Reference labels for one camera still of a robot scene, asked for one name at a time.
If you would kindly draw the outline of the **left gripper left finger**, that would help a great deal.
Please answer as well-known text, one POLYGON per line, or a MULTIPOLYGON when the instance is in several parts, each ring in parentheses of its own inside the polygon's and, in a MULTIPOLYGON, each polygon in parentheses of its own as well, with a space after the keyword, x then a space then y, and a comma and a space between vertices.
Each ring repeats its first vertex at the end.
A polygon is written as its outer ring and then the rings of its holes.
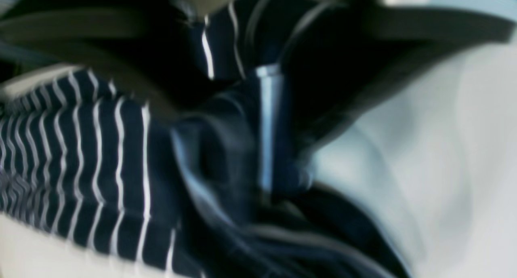
POLYGON ((1 16, 1 39, 92 68, 171 120, 202 102, 188 19, 168 0, 21 0, 1 16))

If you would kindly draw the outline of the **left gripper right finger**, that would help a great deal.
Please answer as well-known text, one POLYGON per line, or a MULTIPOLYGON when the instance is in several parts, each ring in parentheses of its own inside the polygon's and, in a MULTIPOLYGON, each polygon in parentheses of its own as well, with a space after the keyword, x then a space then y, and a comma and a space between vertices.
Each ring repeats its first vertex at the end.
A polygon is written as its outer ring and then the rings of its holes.
POLYGON ((296 149, 329 141, 439 61, 509 42, 515 22, 452 8, 379 5, 327 10, 305 22, 280 61, 292 87, 296 149))

